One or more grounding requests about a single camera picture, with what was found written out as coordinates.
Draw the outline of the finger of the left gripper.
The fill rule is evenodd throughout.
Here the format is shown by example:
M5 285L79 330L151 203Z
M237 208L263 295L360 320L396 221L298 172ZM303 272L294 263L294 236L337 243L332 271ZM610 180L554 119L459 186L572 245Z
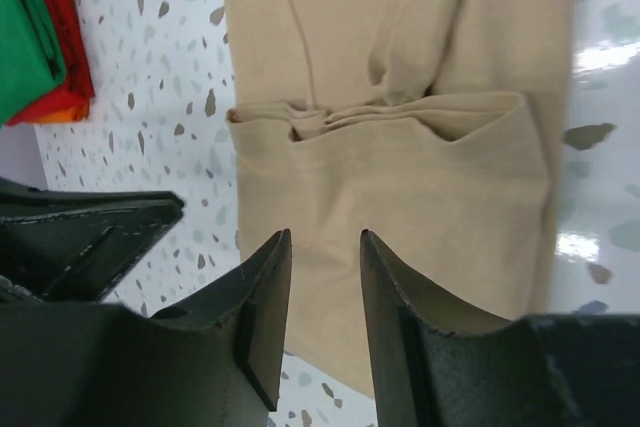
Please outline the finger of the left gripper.
M55 192L2 180L2 302L102 300L184 207L170 191Z

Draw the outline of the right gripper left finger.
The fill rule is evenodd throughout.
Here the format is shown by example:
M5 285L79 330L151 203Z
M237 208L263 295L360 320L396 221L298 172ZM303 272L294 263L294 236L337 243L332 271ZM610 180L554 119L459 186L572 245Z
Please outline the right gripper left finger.
M121 304L1 308L5 426L262 426L277 408L292 268L281 230L151 317Z

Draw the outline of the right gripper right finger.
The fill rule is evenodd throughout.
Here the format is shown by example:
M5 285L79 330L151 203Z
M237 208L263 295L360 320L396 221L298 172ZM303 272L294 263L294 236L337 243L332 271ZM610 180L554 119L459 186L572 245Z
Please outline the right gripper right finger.
M419 310L414 270L374 232L360 267L378 423L382 426L635 426L639 319L528 315L463 335Z

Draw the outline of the beige t shirt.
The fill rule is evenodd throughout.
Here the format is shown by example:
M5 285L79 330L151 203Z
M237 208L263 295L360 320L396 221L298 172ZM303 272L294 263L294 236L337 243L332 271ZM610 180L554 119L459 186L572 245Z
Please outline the beige t shirt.
M573 0L224 1L238 246L291 233L289 352L373 395L365 230L443 330L544 310Z

